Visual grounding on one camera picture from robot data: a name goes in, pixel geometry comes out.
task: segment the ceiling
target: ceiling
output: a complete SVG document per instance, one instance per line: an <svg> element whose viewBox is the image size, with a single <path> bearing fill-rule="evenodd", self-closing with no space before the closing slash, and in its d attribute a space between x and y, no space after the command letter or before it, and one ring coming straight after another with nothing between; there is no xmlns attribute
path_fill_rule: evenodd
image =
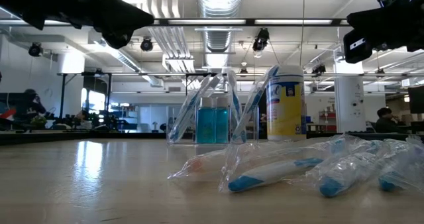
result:
<svg viewBox="0 0 424 224"><path fill-rule="evenodd" d="M180 0L180 12L182 17L198 17L199 11L197 0ZM242 0L240 17L243 18L345 18L349 13L377 8L376 0ZM10 15L0 11L0 18L10 18ZM247 63L249 72L264 72L270 66L276 64L288 64L303 66L310 72L314 64L310 61L318 55L326 65L327 71L333 71L333 51L343 40L343 35L350 28L343 27L269 27L270 43L266 47L261 58L254 58L250 45L257 35L260 27L243 27L242 31L235 32L229 64L234 71L239 72L241 63ZM77 30L71 27L46 27L43 31L31 27L13 27L12 34L41 35L60 34L73 42L81 45L90 56L86 62L87 67L102 67L105 72L125 72L123 65L110 54L98 49L95 44L89 44L88 32L90 28L84 27ZM204 66L204 48L202 35L193 27L185 27L185 39L195 60L195 68ZM140 66L149 72L165 72L162 66L162 51L154 43L151 52L142 52L140 42L144 36L151 36L147 28L134 32L132 42L123 49L136 60ZM67 52L63 44L61 46L49 46L53 52ZM365 72L374 72L378 66L392 64L416 56L421 51L407 53L403 49L389 52L375 53L363 63ZM406 63L390 70L390 73L403 73L410 70L422 72L422 59L413 63Z"/></svg>

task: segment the wooden table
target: wooden table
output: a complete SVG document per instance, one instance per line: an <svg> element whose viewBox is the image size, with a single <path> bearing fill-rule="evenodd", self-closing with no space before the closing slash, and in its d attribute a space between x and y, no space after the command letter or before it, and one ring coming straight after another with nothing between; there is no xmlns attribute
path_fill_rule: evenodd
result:
<svg viewBox="0 0 424 224"><path fill-rule="evenodd" d="M220 194L169 182L194 153L162 140L0 146L0 223L423 223L424 197L364 186L333 199L275 184Z"/></svg>

